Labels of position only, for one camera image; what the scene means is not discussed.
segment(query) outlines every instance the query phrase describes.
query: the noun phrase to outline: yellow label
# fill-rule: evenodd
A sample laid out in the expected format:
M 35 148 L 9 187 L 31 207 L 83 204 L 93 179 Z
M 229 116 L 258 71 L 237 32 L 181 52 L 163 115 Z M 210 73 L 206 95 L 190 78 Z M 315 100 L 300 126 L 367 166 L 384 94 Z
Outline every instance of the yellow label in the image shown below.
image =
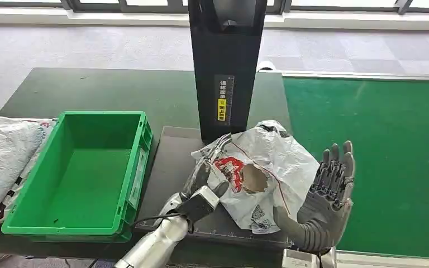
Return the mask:
M 226 99 L 218 99 L 218 121 L 226 120 Z

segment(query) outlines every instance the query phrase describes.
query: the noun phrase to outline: gray carpet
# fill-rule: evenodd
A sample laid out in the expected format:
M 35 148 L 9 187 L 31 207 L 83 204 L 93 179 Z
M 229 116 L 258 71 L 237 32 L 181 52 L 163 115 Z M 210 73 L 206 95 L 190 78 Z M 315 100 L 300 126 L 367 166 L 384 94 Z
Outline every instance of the gray carpet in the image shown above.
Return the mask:
M 429 32 L 265 30 L 280 70 L 429 74 Z M 0 108 L 34 67 L 192 70 L 187 27 L 0 27 Z

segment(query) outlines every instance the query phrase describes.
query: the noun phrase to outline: green work surface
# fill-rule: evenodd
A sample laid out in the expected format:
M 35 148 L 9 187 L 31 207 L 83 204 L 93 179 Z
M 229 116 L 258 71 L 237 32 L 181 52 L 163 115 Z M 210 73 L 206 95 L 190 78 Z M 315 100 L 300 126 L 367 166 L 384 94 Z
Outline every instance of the green work surface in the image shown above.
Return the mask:
M 351 140 L 354 206 L 339 250 L 429 257 L 429 82 L 288 78 L 294 137 L 316 159 Z
M 67 110 L 145 111 L 154 134 L 148 166 L 163 126 L 199 127 L 192 71 L 36 68 L 2 108 L 0 116 L 53 118 Z M 263 119 L 276 119 L 291 131 L 280 74 L 260 73 L 256 76 L 248 126 Z M 32 243 L 0 232 L 0 252 L 114 260 L 121 258 L 141 235 L 137 233 L 130 242 L 115 244 L 102 252 L 106 244 Z M 176 247 L 170 260 L 172 263 L 228 267 L 280 267 L 281 252 L 262 252 L 186 238 Z

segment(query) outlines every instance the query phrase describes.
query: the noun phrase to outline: green mat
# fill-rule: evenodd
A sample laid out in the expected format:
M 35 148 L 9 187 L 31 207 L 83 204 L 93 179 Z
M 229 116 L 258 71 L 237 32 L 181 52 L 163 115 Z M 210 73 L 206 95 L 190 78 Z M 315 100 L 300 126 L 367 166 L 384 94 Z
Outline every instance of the green mat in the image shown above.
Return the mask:
M 429 257 L 429 82 L 284 80 L 294 137 L 316 159 L 351 140 L 354 207 L 340 250 Z

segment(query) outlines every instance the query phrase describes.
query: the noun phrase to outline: robotic arm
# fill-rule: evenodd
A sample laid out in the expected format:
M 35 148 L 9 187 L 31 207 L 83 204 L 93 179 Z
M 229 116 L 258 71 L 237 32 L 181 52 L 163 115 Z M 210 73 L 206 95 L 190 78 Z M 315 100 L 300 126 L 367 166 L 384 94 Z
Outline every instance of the robotic arm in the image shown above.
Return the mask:
M 165 267 L 173 249 L 188 232 L 193 231 L 196 221 L 215 211 L 219 197 L 228 189 L 229 183 L 216 189 L 206 186 L 211 165 L 216 156 L 231 142 L 231 134 L 222 136 L 215 147 L 201 158 L 183 191 L 172 195 L 165 203 L 160 215 L 173 217 L 156 221 L 159 227 L 146 234 L 114 267 L 116 268 L 161 268 Z

